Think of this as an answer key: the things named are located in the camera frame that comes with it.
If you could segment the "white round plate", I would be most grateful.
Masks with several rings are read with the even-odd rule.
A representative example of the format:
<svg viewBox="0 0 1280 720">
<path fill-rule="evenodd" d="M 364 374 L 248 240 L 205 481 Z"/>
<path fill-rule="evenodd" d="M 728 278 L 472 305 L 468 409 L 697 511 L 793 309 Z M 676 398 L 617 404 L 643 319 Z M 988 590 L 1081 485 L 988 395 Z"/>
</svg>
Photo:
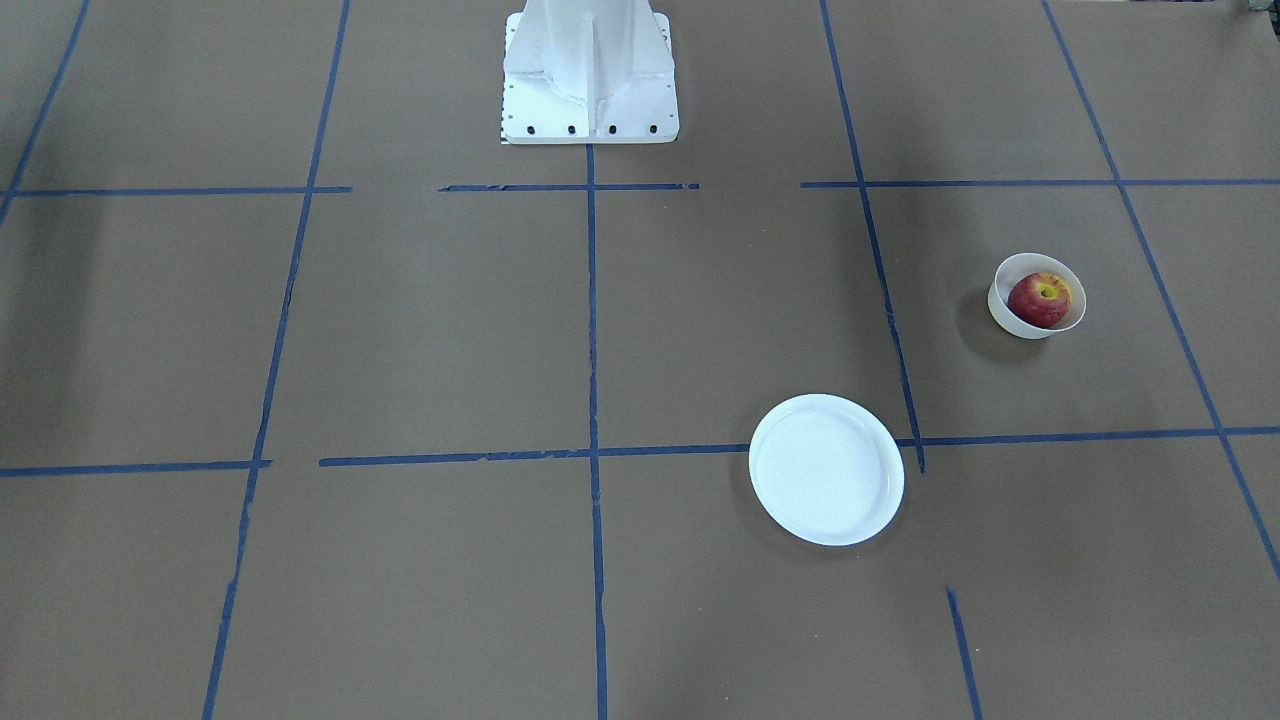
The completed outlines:
<svg viewBox="0 0 1280 720">
<path fill-rule="evenodd" d="M 824 547 L 878 536 L 899 515 L 906 489 L 888 428 L 836 395 L 800 395 L 771 409 L 753 432 L 748 470 L 772 520 Z"/>
</svg>

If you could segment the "red yellow apple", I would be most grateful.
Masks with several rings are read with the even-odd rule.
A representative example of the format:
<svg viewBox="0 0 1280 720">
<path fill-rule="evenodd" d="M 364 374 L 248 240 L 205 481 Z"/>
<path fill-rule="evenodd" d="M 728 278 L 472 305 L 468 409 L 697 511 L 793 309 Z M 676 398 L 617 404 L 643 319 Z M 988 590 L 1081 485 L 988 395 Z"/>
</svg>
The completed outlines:
<svg viewBox="0 0 1280 720">
<path fill-rule="evenodd" d="M 1024 275 L 1011 290 L 1006 307 L 1020 322 L 1053 329 L 1071 310 L 1073 292 L 1059 274 L 1037 272 Z"/>
</svg>

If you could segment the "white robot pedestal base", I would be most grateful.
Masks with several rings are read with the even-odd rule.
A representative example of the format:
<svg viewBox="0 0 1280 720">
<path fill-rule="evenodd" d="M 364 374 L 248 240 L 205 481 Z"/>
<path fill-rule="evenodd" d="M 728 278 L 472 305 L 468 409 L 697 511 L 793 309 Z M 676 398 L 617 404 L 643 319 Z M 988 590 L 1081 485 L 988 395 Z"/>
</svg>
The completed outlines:
<svg viewBox="0 0 1280 720">
<path fill-rule="evenodd" d="M 671 23 L 649 1 L 527 1 L 503 37 L 502 142 L 678 138 Z"/>
</svg>

